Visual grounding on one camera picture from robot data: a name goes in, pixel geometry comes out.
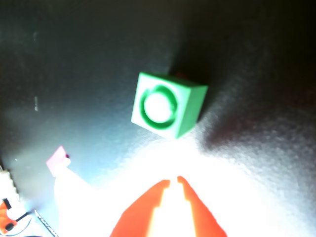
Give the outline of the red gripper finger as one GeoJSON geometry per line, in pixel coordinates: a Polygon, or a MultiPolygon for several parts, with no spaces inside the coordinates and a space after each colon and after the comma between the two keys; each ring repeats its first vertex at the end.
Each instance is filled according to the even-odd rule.
{"type": "Polygon", "coordinates": [[[129,208],[124,211],[115,225],[111,236],[147,236],[154,209],[160,206],[163,192],[169,186],[169,180],[162,180],[144,192],[129,208]]]}
{"type": "Polygon", "coordinates": [[[185,199],[190,202],[197,237],[226,237],[227,234],[216,221],[213,214],[201,201],[188,181],[177,177],[177,182],[183,185],[185,199]]]}

